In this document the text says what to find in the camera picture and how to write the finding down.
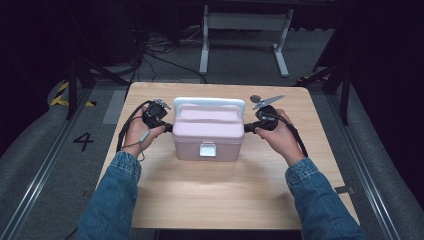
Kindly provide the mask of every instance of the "denim jacket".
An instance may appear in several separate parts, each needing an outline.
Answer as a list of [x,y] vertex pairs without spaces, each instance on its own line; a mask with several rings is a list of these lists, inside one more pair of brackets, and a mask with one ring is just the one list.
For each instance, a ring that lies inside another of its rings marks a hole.
[[[78,239],[130,239],[140,163],[118,152],[107,168],[78,226]],[[294,196],[304,239],[364,239],[327,178],[311,159],[289,167],[286,181]]]

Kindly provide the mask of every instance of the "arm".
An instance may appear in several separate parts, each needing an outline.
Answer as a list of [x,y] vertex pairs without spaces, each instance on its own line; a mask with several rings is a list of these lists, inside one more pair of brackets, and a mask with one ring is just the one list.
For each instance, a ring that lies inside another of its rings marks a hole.
[[124,142],[128,147],[116,153],[81,217],[78,239],[130,238],[141,174],[137,157],[164,131],[163,127],[151,129],[142,143],[134,144],[148,131],[141,119],[142,112],[140,109],[131,121]]
[[[283,110],[277,112],[292,124]],[[258,128],[256,133],[268,141],[289,165],[286,181],[294,196],[305,239],[364,239],[361,228],[327,178],[311,159],[305,158],[284,123],[279,122],[274,131]]]

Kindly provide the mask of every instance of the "wooden table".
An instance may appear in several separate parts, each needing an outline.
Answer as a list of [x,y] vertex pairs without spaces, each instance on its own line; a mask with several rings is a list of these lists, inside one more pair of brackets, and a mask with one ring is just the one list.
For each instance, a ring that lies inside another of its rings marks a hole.
[[[256,121],[251,95],[269,98],[295,123],[309,156],[333,187],[344,186],[312,99],[304,88],[134,83],[128,93],[101,176],[115,155],[118,133],[133,110],[146,100],[175,97],[238,98],[246,102],[244,122]],[[174,113],[163,119],[173,123]],[[144,152],[134,209],[134,228],[155,229],[300,229],[293,196],[285,182],[287,164],[265,140],[248,133],[234,162],[184,161],[176,158],[171,133],[160,135]],[[347,193],[340,197],[357,219]]]

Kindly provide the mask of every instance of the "gray floor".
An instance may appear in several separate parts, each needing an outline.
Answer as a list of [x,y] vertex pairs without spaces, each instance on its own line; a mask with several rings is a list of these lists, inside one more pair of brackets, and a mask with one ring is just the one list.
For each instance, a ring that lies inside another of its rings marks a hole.
[[[312,68],[331,34],[331,30],[290,31],[283,49],[290,73],[286,79],[280,77],[270,48],[278,39],[278,33],[261,32],[254,37],[234,31],[213,34],[205,78],[209,84],[291,86],[299,77],[313,74]],[[158,57],[198,70],[200,49],[201,44],[193,42]],[[201,82],[199,75],[149,56],[145,56],[135,81],[151,81],[154,76],[152,68],[156,73],[154,81]],[[59,86],[52,89],[49,102]],[[326,96],[320,90],[321,86],[322,83],[317,82],[308,89],[346,185],[355,190],[351,197],[367,238],[390,237],[385,235],[384,224],[376,217],[378,210],[373,209],[367,188],[357,173],[355,154],[345,139],[345,131],[352,134],[386,206],[386,209],[380,210],[389,213],[399,238],[424,239],[423,210],[393,167],[354,90],[349,99],[349,126],[344,127],[340,126],[340,119],[331,108],[333,100],[338,101],[339,93]],[[14,231],[16,239],[64,239],[75,229],[96,185],[116,127],[119,99],[123,101],[125,90],[125,87],[117,86],[110,80],[98,81],[88,97],[97,105],[83,107],[72,121],[69,135],[59,149],[47,181],[38,188],[38,198],[28,205],[29,211],[23,214],[21,225]],[[31,189],[29,184],[36,177],[50,148],[57,143],[56,137],[64,126],[70,124],[65,121],[66,114],[67,107],[51,106],[49,112],[26,129],[1,158],[0,229],[6,229],[10,219],[13,219],[26,190]],[[90,133],[90,139],[94,142],[82,151],[83,144],[74,143],[74,140],[85,133]],[[153,239],[153,235],[154,231],[149,229],[134,231],[134,239]]]

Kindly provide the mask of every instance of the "pink box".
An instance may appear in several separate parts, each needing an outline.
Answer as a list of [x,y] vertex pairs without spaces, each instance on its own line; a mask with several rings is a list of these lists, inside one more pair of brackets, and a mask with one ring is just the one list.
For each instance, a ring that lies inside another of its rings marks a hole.
[[181,160],[235,161],[244,140],[244,101],[176,98],[172,130]]

